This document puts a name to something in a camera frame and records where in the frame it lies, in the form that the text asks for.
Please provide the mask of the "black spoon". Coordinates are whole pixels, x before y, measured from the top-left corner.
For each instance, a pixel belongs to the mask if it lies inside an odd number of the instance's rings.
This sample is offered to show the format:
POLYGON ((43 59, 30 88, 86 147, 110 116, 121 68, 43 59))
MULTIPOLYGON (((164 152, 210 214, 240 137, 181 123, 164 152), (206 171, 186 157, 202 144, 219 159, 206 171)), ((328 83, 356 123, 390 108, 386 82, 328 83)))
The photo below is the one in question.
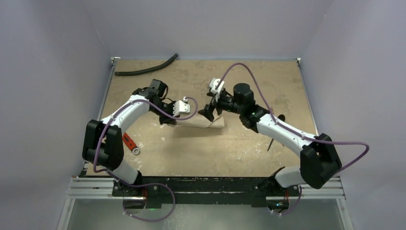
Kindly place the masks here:
POLYGON ((280 114, 280 115, 278 116, 278 120, 279 120, 280 122, 285 122, 285 119, 286 119, 286 117, 285 117, 284 114, 280 114))

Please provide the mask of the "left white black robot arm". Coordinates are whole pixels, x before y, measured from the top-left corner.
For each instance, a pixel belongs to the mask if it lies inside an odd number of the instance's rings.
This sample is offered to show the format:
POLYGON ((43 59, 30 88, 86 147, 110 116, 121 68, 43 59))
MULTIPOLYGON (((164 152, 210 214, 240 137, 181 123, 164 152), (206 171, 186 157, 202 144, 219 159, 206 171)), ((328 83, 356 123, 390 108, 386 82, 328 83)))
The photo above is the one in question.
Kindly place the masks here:
POLYGON ((142 174, 124 159, 123 135, 141 116, 152 112, 160 124, 175 125, 175 102, 165 102, 168 86, 153 79, 148 87, 135 90, 129 100, 110 116, 86 125, 82 157, 92 163, 95 173, 106 172, 124 184, 131 196, 142 192, 142 174))

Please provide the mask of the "beige cloth napkin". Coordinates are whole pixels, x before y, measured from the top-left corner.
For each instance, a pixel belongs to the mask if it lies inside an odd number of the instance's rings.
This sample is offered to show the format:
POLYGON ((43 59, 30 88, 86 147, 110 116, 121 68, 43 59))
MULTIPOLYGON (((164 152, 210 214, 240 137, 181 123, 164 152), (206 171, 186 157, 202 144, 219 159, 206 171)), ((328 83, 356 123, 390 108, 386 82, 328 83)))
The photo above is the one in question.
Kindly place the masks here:
POLYGON ((197 128, 224 128, 225 120, 221 115, 215 115, 214 120, 210 121, 206 117, 200 114, 196 114, 194 117, 188 120, 177 120, 175 125, 171 127, 197 127, 197 128))

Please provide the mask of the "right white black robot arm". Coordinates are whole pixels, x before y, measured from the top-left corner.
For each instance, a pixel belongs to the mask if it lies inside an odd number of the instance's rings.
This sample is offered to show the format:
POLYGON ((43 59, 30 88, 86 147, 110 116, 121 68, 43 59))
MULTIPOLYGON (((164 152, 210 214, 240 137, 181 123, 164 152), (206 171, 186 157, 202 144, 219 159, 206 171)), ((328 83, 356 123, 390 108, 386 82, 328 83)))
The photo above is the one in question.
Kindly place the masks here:
POLYGON ((213 112, 220 115, 223 111, 239 115, 244 127, 256 133, 268 136, 290 149, 300 158, 300 165, 281 167, 268 179, 258 185, 258 189, 267 189, 280 195, 293 185, 307 184, 320 189, 342 168, 337 151, 330 136, 314 136, 303 132, 256 104, 254 93, 246 83, 238 83, 229 94, 219 79, 213 79, 207 93, 212 99, 198 113, 209 121, 214 120, 213 112))

